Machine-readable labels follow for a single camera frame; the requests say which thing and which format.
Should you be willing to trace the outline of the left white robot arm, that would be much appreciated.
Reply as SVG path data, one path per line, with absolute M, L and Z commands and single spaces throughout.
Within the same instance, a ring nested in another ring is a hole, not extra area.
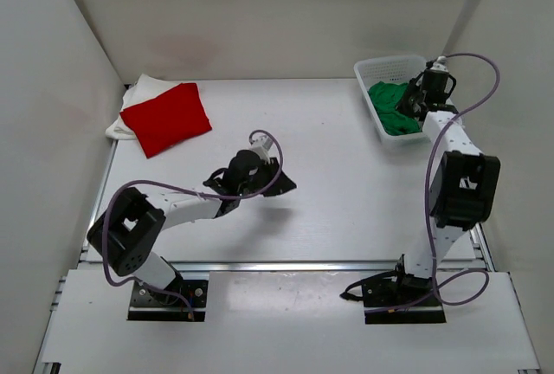
M 140 191 L 144 181 L 120 187 L 105 212 L 87 232 L 88 243 L 100 254 L 106 280 L 116 274 L 123 283 L 135 281 L 163 305 L 184 297 L 184 279 L 165 259 L 154 253 L 160 234 L 181 224 L 221 218 L 252 197 L 278 197 L 297 185 L 282 170 L 283 156 L 269 151 L 280 144 L 268 132 L 256 130 L 249 147 L 238 151 L 229 165 L 203 182 L 205 192 L 156 183 L 161 193 Z

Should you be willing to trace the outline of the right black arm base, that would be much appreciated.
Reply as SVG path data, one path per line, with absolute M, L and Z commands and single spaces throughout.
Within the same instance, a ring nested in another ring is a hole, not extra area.
M 446 316 L 432 278 L 409 274 L 401 257 L 395 268 L 351 283 L 339 297 L 361 302 L 366 325 L 443 324 Z

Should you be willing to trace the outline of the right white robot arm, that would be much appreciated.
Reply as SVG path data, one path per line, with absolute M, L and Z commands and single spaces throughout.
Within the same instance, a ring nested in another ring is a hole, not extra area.
M 418 120 L 433 143 L 426 170 L 425 229 L 402 255 L 389 283 L 396 303 L 407 305 L 432 287 L 434 271 L 448 251 L 477 224 L 488 219 L 499 179 L 500 161 L 487 156 L 467 136 L 458 110 L 448 102 L 456 87 L 447 58 L 440 56 L 409 81 L 399 113 Z

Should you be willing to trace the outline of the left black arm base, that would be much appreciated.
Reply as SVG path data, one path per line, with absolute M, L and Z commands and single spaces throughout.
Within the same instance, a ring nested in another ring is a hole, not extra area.
M 209 278 L 184 278 L 180 294 L 189 301 L 192 313 L 184 302 L 167 294 L 154 293 L 135 282 L 129 300 L 127 319 L 130 321 L 204 322 L 208 299 Z

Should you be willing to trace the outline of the green t shirt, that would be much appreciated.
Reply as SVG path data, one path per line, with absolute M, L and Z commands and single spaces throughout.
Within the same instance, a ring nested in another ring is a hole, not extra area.
M 395 84 L 379 81 L 368 94 L 377 112 L 383 129 L 390 136 L 404 136 L 419 133 L 421 127 L 415 119 L 410 119 L 396 110 L 396 104 L 403 96 L 407 83 Z

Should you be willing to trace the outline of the red t shirt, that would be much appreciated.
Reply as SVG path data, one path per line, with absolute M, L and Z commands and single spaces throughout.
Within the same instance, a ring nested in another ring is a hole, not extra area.
M 147 158 L 212 130 L 196 83 L 180 83 L 154 99 L 125 108 L 120 117 Z

